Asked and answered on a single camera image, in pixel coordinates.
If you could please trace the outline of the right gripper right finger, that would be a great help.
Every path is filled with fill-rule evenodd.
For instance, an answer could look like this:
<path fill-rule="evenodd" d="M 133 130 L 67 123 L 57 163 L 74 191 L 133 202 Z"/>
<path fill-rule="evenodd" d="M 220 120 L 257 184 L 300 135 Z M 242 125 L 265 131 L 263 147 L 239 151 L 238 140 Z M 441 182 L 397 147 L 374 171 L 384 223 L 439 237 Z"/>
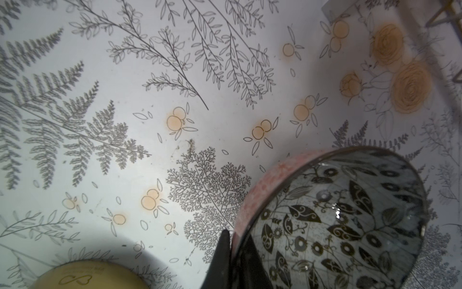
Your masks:
<path fill-rule="evenodd" d="M 251 237 L 244 242 L 240 255 L 239 287 L 241 289 L 271 289 L 273 287 Z"/>

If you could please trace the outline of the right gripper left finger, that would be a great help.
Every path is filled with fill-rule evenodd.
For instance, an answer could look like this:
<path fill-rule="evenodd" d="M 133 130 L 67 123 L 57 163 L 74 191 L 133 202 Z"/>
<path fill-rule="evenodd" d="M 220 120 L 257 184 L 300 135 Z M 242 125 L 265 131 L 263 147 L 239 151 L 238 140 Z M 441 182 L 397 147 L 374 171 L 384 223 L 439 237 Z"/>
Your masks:
<path fill-rule="evenodd" d="M 231 264 L 231 238 L 229 230 L 220 234 L 214 256 L 201 289 L 229 289 Z"/>

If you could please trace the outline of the black white leaf bowl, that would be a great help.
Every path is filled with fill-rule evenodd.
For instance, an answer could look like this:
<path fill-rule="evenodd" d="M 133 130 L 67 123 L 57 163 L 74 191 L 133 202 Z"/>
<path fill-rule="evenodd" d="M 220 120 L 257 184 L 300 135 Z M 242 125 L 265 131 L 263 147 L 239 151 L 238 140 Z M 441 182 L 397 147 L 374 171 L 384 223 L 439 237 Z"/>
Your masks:
<path fill-rule="evenodd" d="M 424 242 L 422 179 L 402 156 L 359 146 L 279 161 L 245 197 L 232 241 L 251 237 L 272 289 L 399 289 Z"/>

